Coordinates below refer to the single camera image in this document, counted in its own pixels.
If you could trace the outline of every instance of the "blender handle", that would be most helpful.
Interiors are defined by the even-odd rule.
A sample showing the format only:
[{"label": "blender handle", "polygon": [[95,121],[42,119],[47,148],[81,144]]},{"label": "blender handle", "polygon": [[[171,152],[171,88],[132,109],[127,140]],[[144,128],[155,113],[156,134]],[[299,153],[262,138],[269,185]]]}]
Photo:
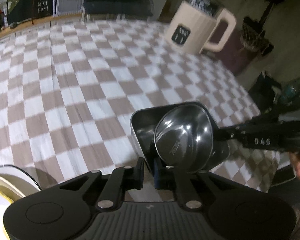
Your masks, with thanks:
[{"label": "blender handle", "polygon": [[[209,40],[210,40],[211,36],[214,34],[214,31],[217,28],[217,26],[219,25],[221,20],[225,20],[228,23],[227,29],[223,33],[223,35],[218,43],[212,43]],[[227,9],[223,8],[223,10],[221,11],[221,13],[219,14],[219,16],[217,18],[217,24],[216,24],[215,28],[213,29],[209,38],[207,39],[207,41],[201,48],[200,53],[204,49],[210,50],[212,52],[221,51],[223,49],[223,47],[225,46],[226,42],[228,41],[231,33],[233,32],[233,30],[236,26],[236,23],[237,23],[237,20],[235,19],[234,15],[231,12],[229,12]]]}]

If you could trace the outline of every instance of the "human hand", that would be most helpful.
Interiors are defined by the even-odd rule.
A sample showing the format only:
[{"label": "human hand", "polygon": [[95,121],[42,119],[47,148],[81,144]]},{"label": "human hand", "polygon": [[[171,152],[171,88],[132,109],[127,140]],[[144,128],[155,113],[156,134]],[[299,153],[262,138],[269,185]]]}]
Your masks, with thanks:
[{"label": "human hand", "polygon": [[289,153],[291,165],[296,170],[298,179],[300,179],[300,155],[297,153]]}]

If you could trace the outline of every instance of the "metal bowl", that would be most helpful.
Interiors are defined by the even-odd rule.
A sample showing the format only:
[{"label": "metal bowl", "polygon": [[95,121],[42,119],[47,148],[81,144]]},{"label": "metal bowl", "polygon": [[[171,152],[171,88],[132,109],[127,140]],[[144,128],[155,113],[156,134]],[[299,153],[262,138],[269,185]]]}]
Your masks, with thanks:
[{"label": "metal bowl", "polygon": [[195,104],[172,109],[155,128],[154,145],[167,165],[189,173],[201,170],[209,160],[213,147],[208,114]]}]

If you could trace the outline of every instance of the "square metal tray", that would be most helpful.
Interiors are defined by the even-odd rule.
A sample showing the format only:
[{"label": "square metal tray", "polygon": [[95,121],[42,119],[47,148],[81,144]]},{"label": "square metal tray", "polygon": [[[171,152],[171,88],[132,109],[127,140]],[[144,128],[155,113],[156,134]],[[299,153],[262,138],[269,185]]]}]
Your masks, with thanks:
[{"label": "square metal tray", "polygon": [[[139,156],[143,157],[146,160],[148,169],[152,174],[154,170],[154,159],[158,157],[157,152],[154,149],[150,148],[151,142],[154,138],[154,129],[161,118],[167,112],[177,106],[185,104],[196,104],[205,109],[205,111],[208,113],[212,128],[218,128],[218,125],[216,124],[207,108],[198,101],[141,109],[133,113],[133,115],[131,116],[130,127],[135,150],[138,152]],[[226,141],[214,141],[212,155],[205,165],[204,169],[207,171],[211,170],[212,168],[216,167],[224,160],[226,160],[229,155],[229,145]]]}]

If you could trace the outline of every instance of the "transparent lid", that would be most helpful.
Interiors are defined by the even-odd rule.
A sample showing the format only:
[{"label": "transparent lid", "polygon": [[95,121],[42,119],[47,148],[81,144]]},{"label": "transparent lid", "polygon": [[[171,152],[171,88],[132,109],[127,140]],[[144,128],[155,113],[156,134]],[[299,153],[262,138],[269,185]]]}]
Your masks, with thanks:
[{"label": "transparent lid", "polygon": [[217,0],[186,0],[186,2],[210,17],[215,17],[217,12],[223,8],[222,4]]}]

